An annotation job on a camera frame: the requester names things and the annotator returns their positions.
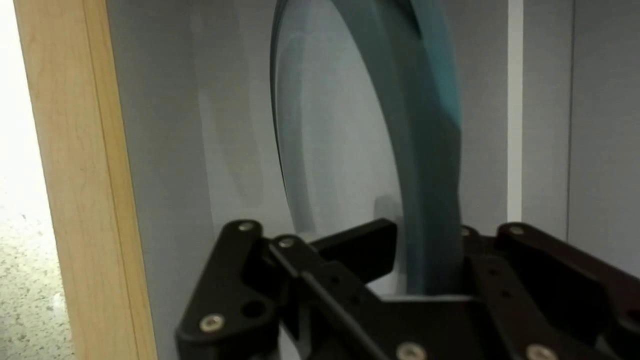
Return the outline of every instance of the screw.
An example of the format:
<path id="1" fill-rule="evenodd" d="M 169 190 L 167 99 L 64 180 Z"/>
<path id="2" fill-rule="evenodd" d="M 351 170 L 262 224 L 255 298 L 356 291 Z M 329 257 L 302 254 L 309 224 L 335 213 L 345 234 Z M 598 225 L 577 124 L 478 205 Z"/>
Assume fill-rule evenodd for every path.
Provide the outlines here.
<path id="1" fill-rule="evenodd" d="M 516 235 L 524 234 L 524 230 L 522 230 L 522 228 L 519 226 L 512 226 L 509 228 L 509 231 L 511 231 L 512 234 L 516 234 Z"/>
<path id="2" fill-rule="evenodd" d="M 238 226 L 238 229 L 240 229 L 240 231 L 249 231 L 253 229 L 253 222 L 243 222 L 242 224 L 240 224 L 240 226 Z"/>
<path id="3" fill-rule="evenodd" d="M 558 360 L 556 352 L 540 344 L 531 344 L 527 347 L 527 359 L 529 360 Z"/>
<path id="4" fill-rule="evenodd" d="M 427 352 L 416 343 L 402 343 L 396 352 L 398 360 L 427 360 Z"/>
<path id="5" fill-rule="evenodd" d="M 294 238 L 284 238 L 284 239 L 280 240 L 278 245 L 280 247 L 292 247 L 294 242 L 295 242 Z"/>
<path id="6" fill-rule="evenodd" d="M 200 321 L 202 332 L 214 332 L 225 326 L 225 317 L 220 314 L 209 314 Z"/>

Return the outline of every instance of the black metal bracket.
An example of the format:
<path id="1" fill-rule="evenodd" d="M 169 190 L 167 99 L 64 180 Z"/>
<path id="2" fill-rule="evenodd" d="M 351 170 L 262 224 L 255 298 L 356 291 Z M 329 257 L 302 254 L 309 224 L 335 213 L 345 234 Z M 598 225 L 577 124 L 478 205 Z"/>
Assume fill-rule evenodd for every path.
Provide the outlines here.
<path id="1" fill-rule="evenodd" d="M 307 244 L 227 224 L 177 329 L 180 357 L 266 356 L 282 324 L 302 359 L 640 359 L 635 277 L 529 225 L 464 227 L 469 296 L 384 302 L 365 283 L 393 269 L 396 232 L 383 219 Z"/>

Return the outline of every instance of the wooden door frame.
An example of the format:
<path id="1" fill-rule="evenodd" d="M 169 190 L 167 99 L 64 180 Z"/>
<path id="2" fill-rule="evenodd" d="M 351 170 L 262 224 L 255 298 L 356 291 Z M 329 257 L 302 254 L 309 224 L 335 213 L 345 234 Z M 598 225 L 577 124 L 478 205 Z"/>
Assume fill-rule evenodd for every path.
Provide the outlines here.
<path id="1" fill-rule="evenodd" d="M 106 0 L 14 0 L 77 360 L 156 360 Z"/>

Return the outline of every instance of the speckled floor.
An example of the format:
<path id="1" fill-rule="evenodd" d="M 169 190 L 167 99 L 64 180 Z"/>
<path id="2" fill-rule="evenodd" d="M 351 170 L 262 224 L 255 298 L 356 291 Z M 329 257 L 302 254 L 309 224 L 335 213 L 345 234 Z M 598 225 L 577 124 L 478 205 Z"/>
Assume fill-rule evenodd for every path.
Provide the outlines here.
<path id="1" fill-rule="evenodd" d="M 13 1 L 0 1 L 0 360 L 72 360 Z"/>

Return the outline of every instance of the white vertical strip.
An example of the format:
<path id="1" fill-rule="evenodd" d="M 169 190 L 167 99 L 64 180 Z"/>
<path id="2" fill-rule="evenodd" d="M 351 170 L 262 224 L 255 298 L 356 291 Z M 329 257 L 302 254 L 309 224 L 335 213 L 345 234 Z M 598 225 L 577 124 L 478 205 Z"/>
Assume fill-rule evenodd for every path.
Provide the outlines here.
<path id="1" fill-rule="evenodd" d="M 507 221 L 522 220 L 524 0 L 509 0 L 507 37 Z"/>

